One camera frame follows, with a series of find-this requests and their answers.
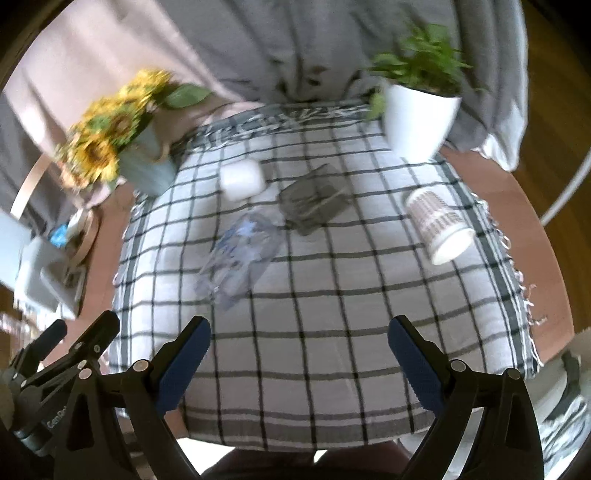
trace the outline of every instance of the blue object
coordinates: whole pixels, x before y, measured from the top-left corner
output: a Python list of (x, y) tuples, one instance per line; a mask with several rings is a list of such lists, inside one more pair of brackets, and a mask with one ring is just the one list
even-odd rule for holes
[(66, 246), (66, 244), (68, 243), (68, 239), (66, 238), (67, 230), (68, 226), (66, 224), (63, 224), (53, 231), (49, 241), (54, 247), (64, 248)]
[(199, 320), (199, 325), (179, 350), (158, 383), (155, 406), (162, 417), (166, 412), (177, 408), (191, 383), (193, 374), (209, 348), (212, 338), (211, 327), (204, 318)]
[(421, 406), (438, 416), (445, 406), (443, 386), (421, 349), (396, 317), (390, 321), (388, 344)]

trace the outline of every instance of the artificial sunflower bouquet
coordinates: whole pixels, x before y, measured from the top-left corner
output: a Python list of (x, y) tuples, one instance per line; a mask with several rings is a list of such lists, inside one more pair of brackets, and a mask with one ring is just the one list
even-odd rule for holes
[(148, 126), (158, 108), (196, 105), (209, 93), (174, 82), (165, 70), (140, 70), (117, 94), (92, 102), (70, 127), (55, 155), (63, 185), (80, 191), (96, 181), (115, 182), (120, 152)]

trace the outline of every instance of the yellow flowers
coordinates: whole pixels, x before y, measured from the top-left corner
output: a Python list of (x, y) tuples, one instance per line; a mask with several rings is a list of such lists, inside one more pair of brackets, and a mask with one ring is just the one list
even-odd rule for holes
[(155, 97), (170, 82), (169, 72), (142, 69), (114, 96), (92, 102), (56, 151), (64, 186), (81, 190), (97, 180), (116, 180), (118, 153), (139, 133), (142, 122), (150, 120), (159, 103)]
[(134, 79), (117, 93), (123, 101), (137, 102), (145, 106), (154, 94), (161, 92), (170, 82), (171, 75), (164, 70), (140, 70)]

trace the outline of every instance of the tablecloth fringe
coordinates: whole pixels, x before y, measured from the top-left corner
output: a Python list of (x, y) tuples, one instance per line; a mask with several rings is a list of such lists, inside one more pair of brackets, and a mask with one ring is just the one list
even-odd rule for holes
[(534, 306), (534, 303), (531, 301), (531, 292), (533, 291), (533, 289), (537, 288), (537, 285), (535, 285), (535, 283), (532, 283), (532, 284), (528, 285), (527, 287), (525, 286), (525, 276), (523, 275), (523, 272), (515, 266), (515, 260), (513, 259), (513, 257), (510, 254), (510, 250), (511, 250), (511, 246), (512, 246), (511, 240), (509, 239), (509, 237), (507, 237), (503, 233), (503, 231), (499, 228), (499, 223), (492, 217), (488, 202), (486, 200), (481, 199), (474, 192), (472, 192), (472, 195), (476, 199), (476, 203), (478, 205), (480, 205), (482, 207), (482, 209), (486, 212), (486, 215), (487, 215), (491, 225), (495, 229), (496, 234), (499, 236), (499, 240), (501, 242), (501, 245), (506, 250), (507, 255), (509, 256), (509, 263), (510, 263), (511, 267), (513, 268), (513, 273), (515, 275), (515, 278), (517, 279), (517, 282), (519, 283), (519, 288), (521, 290), (521, 297), (523, 298), (523, 301), (525, 304), (525, 311), (527, 314), (527, 323), (530, 326), (529, 337), (530, 337), (531, 349), (534, 354), (535, 360), (538, 362), (538, 368), (537, 368), (537, 371), (535, 372), (537, 374), (540, 371), (540, 369), (544, 366), (544, 362), (542, 362), (542, 360), (540, 359), (540, 356), (538, 354), (538, 350), (535, 346), (534, 338), (531, 335), (531, 327), (536, 326), (536, 325), (542, 325), (543, 323), (545, 323), (548, 320), (548, 317), (546, 315), (544, 315), (540, 319), (535, 319), (533, 317), (533, 314), (531, 313), (531, 308)]
[(171, 147), (172, 155), (182, 151), (184, 155), (196, 151), (220, 148), (232, 142), (250, 140), (274, 131), (290, 131), (312, 120), (332, 118), (363, 118), (369, 106), (366, 103), (351, 101), (342, 103), (326, 102), (302, 108), (301, 104), (269, 105), (249, 112), (239, 113), (226, 121), (198, 127), (188, 132)]

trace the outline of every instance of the white flower pot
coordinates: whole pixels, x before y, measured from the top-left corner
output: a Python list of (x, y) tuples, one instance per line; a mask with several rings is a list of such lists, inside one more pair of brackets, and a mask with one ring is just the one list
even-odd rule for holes
[(409, 163), (428, 161), (447, 137), (460, 97), (442, 97), (384, 84), (384, 133), (392, 152)]

